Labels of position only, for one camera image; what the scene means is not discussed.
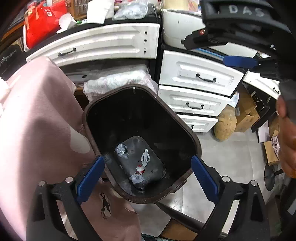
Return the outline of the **person's right hand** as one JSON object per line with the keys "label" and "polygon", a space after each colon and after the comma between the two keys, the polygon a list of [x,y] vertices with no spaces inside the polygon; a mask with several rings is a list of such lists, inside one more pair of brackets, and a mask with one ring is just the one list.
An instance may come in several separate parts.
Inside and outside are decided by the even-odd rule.
{"label": "person's right hand", "polygon": [[290,178],[295,178],[295,124],[288,118],[287,106],[281,95],[276,102],[276,110],[280,128],[278,134],[280,164],[284,173]]}

